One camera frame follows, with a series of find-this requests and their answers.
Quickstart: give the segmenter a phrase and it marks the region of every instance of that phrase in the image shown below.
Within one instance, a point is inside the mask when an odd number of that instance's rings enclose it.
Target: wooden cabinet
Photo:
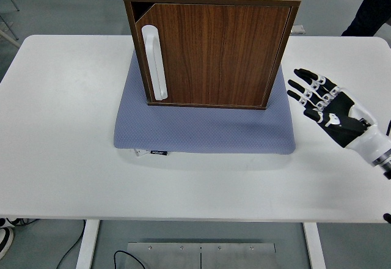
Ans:
[[[148,104],[265,109],[300,1],[124,0]]]

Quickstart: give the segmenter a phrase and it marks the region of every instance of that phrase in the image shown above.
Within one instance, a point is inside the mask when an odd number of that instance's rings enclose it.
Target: metal plate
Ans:
[[[128,252],[137,257],[146,269],[200,269],[199,243],[128,243]],[[131,257],[125,268],[141,268]]]
[[[279,269],[272,243],[128,243],[146,269]],[[141,268],[129,257],[126,268]]]
[[[272,243],[204,243],[202,269],[279,269]]]

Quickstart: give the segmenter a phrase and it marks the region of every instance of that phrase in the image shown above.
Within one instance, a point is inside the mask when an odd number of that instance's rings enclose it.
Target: door handle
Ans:
[[[144,39],[147,62],[151,74],[152,88],[155,100],[161,101],[168,97],[166,77],[164,76],[163,57],[161,55],[159,32],[150,24],[143,26],[141,33]]]

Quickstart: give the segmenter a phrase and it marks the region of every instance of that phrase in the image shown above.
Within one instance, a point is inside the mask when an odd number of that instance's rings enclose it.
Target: gray floor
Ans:
[[[306,35],[340,35],[353,19],[362,0],[302,0],[296,24]],[[122,0],[0,0],[0,14],[12,22],[19,42],[33,34],[130,34]],[[391,44],[391,28],[383,26],[377,36]],[[16,48],[0,39],[0,79]],[[0,268],[55,268],[63,253],[78,238],[82,221],[41,220],[15,228],[15,241]],[[327,269],[390,268],[389,224],[319,224]],[[112,255],[126,249],[128,241],[146,238],[165,240],[259,240],[276,244],[282,268],[309,268],[304,235],[299,224],[168,223],[103,221],[93,268],[113,268]],[[77,250],[61,268],[74,268]],[[124,256],[119,256],[123,268]]]

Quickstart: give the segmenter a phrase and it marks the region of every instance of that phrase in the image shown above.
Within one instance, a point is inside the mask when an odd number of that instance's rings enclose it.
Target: blue mat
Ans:
[[[267,110],[148,106],[133,54],[114,145],[189,153],[289,154],[296,146],[281,68]]]

